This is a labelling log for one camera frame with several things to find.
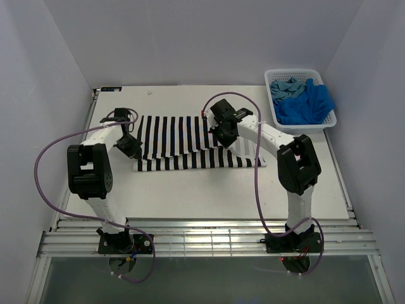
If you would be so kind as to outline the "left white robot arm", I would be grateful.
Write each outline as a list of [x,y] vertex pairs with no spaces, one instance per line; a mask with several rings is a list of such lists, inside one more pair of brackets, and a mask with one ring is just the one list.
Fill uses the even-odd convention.
[[100,121],[95,131],[79,145],[67,149],[68,185],[103,220],[97,230],[104,242],[127,253],[134,247],[134,237],[127,229],[128,220],[108,194],[113,188],[113,173],[109,152],[116,148],[131,160],[142,158],[142,142],[131,135],[130,122],[137,115],[128,108],[115,108],[113,116]]

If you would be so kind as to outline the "black white striped tank top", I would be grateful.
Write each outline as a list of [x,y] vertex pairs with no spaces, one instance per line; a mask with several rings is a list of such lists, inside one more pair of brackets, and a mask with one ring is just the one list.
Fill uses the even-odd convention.
[[262,156],[255,161],[252,141],[238,138],[224,148],[200,117],[143,116],[136,135],[142,155],[134,162],[135,172],[266,166]]

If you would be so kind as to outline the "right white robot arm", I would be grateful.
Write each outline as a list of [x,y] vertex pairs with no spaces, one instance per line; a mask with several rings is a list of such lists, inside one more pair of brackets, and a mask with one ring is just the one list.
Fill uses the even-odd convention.
[[288,215],[285,230],[267,231],[261,243],[267,253],[322,253],[323,234],[311,216],[312,195],[321,166],[312,140],[307,135],[292,136],[260,120],[260,113],[236,110],[226,99],[205,106],[202,118],[209,132],[225,148],[238,139],[248,139],[256,150],[267,151],[277,161],[278,180],[287,192]]

